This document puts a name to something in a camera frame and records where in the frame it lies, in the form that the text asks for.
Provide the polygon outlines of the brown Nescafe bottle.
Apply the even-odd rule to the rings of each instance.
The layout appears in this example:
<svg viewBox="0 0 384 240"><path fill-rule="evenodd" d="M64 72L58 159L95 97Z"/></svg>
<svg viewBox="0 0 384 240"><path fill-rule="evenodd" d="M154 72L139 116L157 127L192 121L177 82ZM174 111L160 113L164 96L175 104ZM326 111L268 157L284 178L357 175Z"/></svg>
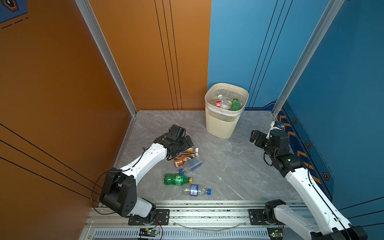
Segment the brown Nescafe bottle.
<svg viewBox="0 0 384 240"><path fill-rule="evenodd" d="M180 157L176 157L176 158L174 158L175 166L177 168L182 167L185 163L187 163L188 161L190 161L193 158L198 157L198 156L199 156L199 153L193 153L193 154L187 154L187 155L183 155Z"/></svg>

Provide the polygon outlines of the pale blue label bottle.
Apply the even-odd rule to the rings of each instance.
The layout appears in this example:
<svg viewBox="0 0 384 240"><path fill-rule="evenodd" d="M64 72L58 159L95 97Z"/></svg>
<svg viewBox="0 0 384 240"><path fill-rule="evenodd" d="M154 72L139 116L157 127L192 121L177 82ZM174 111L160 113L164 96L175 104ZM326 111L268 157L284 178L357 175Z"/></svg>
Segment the pale blue label bottle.
<svg viewBox="0 0 384 240"><path fill-rule="evenodd" d="M202 165L202 160L199 157L195 157L191 159L190 161L186 162L180 169L179 173L181 175L191 174L193 173L197 168L199 168Z"/></svg>

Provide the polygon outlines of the large green Sprite bottle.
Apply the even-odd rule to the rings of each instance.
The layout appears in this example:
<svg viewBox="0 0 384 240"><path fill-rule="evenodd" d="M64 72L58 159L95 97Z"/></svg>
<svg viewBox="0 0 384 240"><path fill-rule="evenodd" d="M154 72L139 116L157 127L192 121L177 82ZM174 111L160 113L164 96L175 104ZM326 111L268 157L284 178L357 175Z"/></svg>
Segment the large green Sprite bottle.
<svg viewBox="0 0 384 240"><path fill-rule="evenodd" d="M184 184L192 184L193 178L186 177L181 174L165 174L164 176L164 184L167 186L182 186Z"/></svg>

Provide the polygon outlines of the clear bottle blue cap front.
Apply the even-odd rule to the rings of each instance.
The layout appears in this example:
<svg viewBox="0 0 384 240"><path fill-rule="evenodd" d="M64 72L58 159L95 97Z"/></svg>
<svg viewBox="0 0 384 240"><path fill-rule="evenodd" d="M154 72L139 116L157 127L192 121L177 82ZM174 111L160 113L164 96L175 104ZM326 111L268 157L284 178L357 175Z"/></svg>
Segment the clear bottle blue cap front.
<svg viewBox="0 0 384 240"><path fill-rule="evenodd" d="M212 190L202 185L188 184L183 186L182 194L191 197L211 196Z"/></svg>

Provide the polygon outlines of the small green Sprite bottle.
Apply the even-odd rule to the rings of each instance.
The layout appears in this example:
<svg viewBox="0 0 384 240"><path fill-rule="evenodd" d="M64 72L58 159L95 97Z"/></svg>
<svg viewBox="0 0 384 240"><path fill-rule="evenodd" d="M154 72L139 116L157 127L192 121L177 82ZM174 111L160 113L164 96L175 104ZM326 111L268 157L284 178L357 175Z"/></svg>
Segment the small green Sprite bottle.
<svg viewBox="0 0 384 240"><path fill-rule="evenodd" d="M233 98L231 101L231 111L239 111L242 109L243 104L239 101L238 98Z"/></svg>

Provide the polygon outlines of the clear bottle red label yellow cap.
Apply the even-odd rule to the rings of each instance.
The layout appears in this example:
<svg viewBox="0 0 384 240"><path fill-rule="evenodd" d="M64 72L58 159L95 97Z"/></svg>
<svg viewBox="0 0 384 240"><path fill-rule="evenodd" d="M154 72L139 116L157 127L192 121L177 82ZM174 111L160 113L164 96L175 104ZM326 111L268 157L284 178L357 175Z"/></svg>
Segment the clear bottle red label yellow cap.
<svg viewBox="0 0 384 240"><path fill-rule="evenodd" d="M231 108L231 101L229 100L220 100L215 102L216 107L224 109L224 110L230 110Z"/></svg>

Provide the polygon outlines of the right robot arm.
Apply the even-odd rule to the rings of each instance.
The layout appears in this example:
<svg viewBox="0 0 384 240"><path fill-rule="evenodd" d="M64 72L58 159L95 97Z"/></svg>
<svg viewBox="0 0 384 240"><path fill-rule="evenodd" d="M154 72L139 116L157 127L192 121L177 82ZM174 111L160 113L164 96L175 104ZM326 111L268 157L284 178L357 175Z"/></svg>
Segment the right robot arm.
<svg viewBox="0 0 384 240"><path fill-rule="evenodd" d="M363 227L352 223L337 210L310 174L309 167L290 153L289 135L278 127L271 127L268 134L251 132L250 142L264 150L271 158L271 166L277 169L299 193L313 215L315 223L292 210L282 200L265 204L264 219L270 224L284 224L304 240L366 240Z"/></svg>

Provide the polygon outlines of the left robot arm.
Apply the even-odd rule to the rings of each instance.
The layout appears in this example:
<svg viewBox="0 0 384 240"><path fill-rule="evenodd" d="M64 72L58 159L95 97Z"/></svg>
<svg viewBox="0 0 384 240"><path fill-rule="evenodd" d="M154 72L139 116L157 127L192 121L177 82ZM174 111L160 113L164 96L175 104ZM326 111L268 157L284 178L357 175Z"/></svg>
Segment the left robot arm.
<svg viewBox="0 0 384 240"><path fill-rule="evenodd" d="M172 125L167 133L156 138L148 148L144 148L143 153L130 164L104 173L100 203L121 217L134 215L144 219L145 223L152 223L156 215L156 205L137 197L138 183L157 163L175 157L193 146L186 130Z"/></svg>

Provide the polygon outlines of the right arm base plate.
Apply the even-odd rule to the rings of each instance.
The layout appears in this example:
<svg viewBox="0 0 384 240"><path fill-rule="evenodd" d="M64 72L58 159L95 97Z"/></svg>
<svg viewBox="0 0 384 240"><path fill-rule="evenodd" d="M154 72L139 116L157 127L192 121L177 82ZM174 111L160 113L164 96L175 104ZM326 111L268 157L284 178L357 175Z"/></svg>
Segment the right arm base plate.
<svg viewBox="0 0 384 240"><path fill-rule="evenodd" d="M251 225L284 225L271 210L249 209L248 213Z"/></svg>

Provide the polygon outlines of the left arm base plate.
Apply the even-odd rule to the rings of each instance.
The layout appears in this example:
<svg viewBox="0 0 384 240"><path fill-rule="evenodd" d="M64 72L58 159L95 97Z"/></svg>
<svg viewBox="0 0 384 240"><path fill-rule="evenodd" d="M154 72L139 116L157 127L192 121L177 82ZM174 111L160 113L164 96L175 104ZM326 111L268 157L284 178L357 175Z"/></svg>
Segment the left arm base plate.
<svg viewBox="0 0 384 240"><path fill-rule="evenodd" d="M155 218L153 221L147 220L143 217L132 215L129 217L129 226L155 226L160 223L162 226L167 226L170 220L169 209L156 209Z"/></svg>

